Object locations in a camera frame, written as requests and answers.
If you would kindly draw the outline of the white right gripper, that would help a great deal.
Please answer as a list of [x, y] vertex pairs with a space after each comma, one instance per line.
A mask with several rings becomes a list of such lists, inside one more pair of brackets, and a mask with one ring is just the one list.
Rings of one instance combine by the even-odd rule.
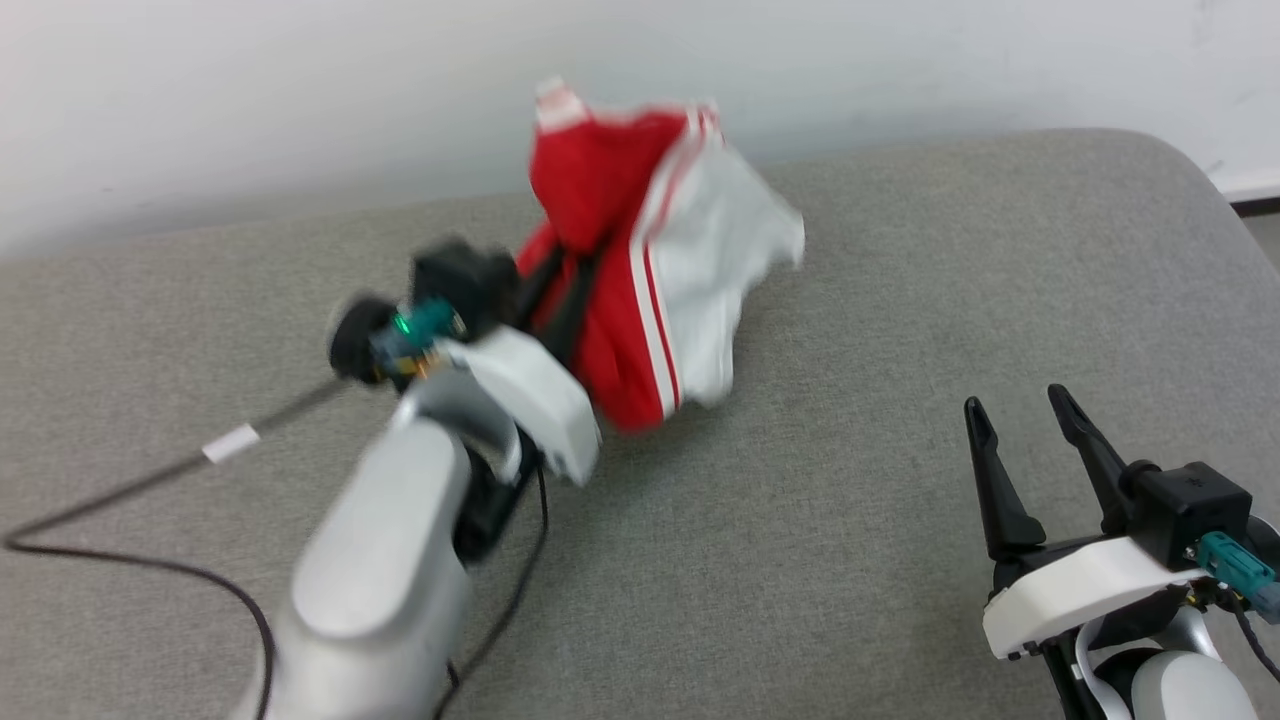
[[[1065, 386], [1050, 384], [1047, 396], [1062, 437], [1085, 468], [1102, 511], [1101, 530], [1126, 534], [1133, 510], [1120, 484], [1126, 464]], [[1002, 562], [1041, 548], [1044, 528], [1027, 514], [1012, 487], [998, 455], [998, 436], [978, 397], [966, 398], [964, 418], [988, 557]], [[991, 653], [1007, 659], [1024, 652], [1028, 643], [1038, 644], [1156, 591], [1206, 577], [1199, 569], [1166, 569], [1130, 538], [1097, 539], [995, 592], [982, 628]]]

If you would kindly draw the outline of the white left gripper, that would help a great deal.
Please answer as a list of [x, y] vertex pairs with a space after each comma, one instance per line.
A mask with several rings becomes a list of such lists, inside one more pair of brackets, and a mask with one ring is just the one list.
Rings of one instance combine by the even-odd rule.
[[[518, 328], [532, 329], [554, 295], [564, 249], [552, 246], [522, 279]], [[558, 477], [584, 487], [599, 457], [600, 428], [588, 392], [562, 365], [571, 365], [598, 272], [598, 259], [580, 260], [559, 306], [544, 325], [544, 346], [508, 325], [471, 343], [443, 340], [440, 352], [475, 377], [480, 387], [535, 443]]]

